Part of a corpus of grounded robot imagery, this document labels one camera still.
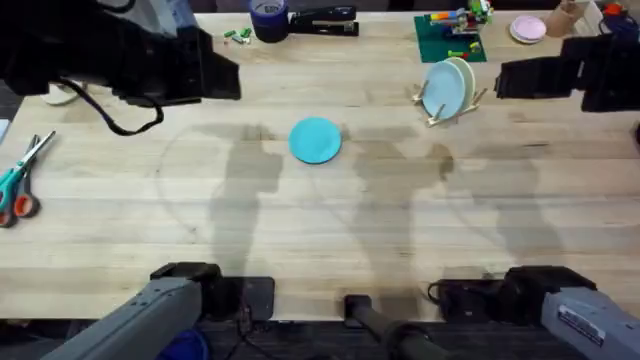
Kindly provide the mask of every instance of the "wood grain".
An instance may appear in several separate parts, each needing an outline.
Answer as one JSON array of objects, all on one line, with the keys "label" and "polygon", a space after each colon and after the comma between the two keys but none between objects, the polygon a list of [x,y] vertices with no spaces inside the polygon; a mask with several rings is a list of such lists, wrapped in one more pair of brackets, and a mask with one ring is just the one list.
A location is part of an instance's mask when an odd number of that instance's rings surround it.
[{"label": "wood grain", "polygon": [[[560,41],[512,42],[498,13],[473,64],[492,88],[502,61],[555,55]],[[0,318],[101,317],[169,261],[228,275],[270,275],[280,319],[332,319],[349,292],[391,316],[431,320],[422,299],[443,276],[562,264],[640,315],[637,113],[585,114],[580,94],[498,100],[427,128],[410,104],[428,64],[413,15],[359,14],[359,38],[291,35],[214,48],[241,64],[241,101],[166,109],[165,123],[113,135],[85,103],[25,99],[0,164],[34,133],[58,131],[35,170],[43,211],[0,232]],[[220,34],[246,14],[198,17]],[[123,126],[153,114],[91,92]],[[288,151],[292,126],[324,116],[345,142],[308,166]]]}]

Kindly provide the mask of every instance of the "pink dish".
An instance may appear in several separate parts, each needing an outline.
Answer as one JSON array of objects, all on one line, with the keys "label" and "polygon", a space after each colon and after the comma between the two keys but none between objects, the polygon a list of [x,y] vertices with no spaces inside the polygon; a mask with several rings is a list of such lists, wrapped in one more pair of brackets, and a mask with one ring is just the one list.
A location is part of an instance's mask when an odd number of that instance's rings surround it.
[{"label": "pink dish", "polygon": [[518,37],[530,41],[540,40],[547,33],[547,26],[542,20],[528,15],[518,16],[511,29]]}]

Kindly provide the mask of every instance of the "cable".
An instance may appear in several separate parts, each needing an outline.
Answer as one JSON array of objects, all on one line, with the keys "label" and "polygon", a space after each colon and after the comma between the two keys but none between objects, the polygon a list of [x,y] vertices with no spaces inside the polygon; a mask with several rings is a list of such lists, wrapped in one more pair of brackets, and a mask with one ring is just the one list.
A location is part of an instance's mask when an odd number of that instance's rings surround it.
[{"label": "cable", "polygon": [[122,6],[113,6],[113,5],[107,5],[107,4],[98,2],[98,6],[100,6],[102,10],[106,10],[114,14],[128,13],[129,11],[131,11],[131,9],[133,9],[135,5],[136,5],[136,0],[129,0],[126,4]]},{"label": "cable", "polygon": [[158,103],[153,101],[151,98],[143,96],[143,98],[149,101],[153,105],[154,109],[156,110],[156,119],[142,125],[138,130],[131,131],[131,130],[123,129],[118,124],[116,124],[113,118],[109,116],[109,114],[107,114],[106,111],[104,111],[102,106],[100,106],[100,104],[98,104],[82,87],[78,86],[78,84],[67,79],[58,79],[57,82],[71,88],[71,90],[75,91],[78,94],[78,96],[80,96],[82,99],[84,99],[84,101],[86,101],[89,105],[91,105],[102,116],[102,118],[104,119],[104,122],[107,123],[107,126],[109,127],[109,129],[111,129],[111,131],[113,131],[117,135],[120,135],[120,136],[138,135],[160,124],[164,120],[164,113],[162,112],[162,108],[160,107],[160,105],[158,105]]},{"label": "cable", "polygon": [[[236,328],[238,329],[238,332],[239,332],[240,326],[237,322],[236,322]],[[230,360],[236,354],[237,350],[240,348],[240,344],[245,344],[249,346],[254,351],[256,351],[257,353],[259,353],[260,355],[264,356],[269,360],[282,360],[281,358],[269,353],[268,351],[264,350],[260,346],[256,345],[253,341],[249,340],[249,336],[254,333],[254,330],[255,328],[252,327],[251,330],[249,330],[249,332],[247,332],[246,334],[239,333],[238,341],[233,345],[231,350],[229,350],[227,355],[224,357],[224,360]]]}]

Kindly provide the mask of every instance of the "teal plate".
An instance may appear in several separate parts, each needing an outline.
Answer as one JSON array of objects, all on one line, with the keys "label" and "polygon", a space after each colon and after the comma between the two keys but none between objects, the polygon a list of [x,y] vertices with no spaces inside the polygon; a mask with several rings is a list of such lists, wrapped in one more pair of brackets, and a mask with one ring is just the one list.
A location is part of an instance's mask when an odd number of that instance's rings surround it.
[{"label": "teal plate", "polygon": [[440,119],[455,116],[464,104],[464,77],[457,66],[448,61],[433,64],[427,73],[429,84],[424,91],[422,104],[429,115],[435,116],[444,104]]},{"label": "teal plate", "polygon": [[341,146],[340,129],[325,118],[301,120],[289,134],[289,150],[298,160],[308,164],[322,164],[331,160]]}]

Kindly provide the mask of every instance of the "stapler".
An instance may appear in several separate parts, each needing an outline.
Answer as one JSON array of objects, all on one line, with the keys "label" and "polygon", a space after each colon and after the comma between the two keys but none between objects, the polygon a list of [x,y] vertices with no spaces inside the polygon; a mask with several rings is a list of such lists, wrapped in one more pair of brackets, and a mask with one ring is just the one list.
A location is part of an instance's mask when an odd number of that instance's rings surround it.
[{"label": "stapler", "polygon": [[289,32],[335,36],[358,36],[355,6],[330,6],[300,11],[291,17]]}]

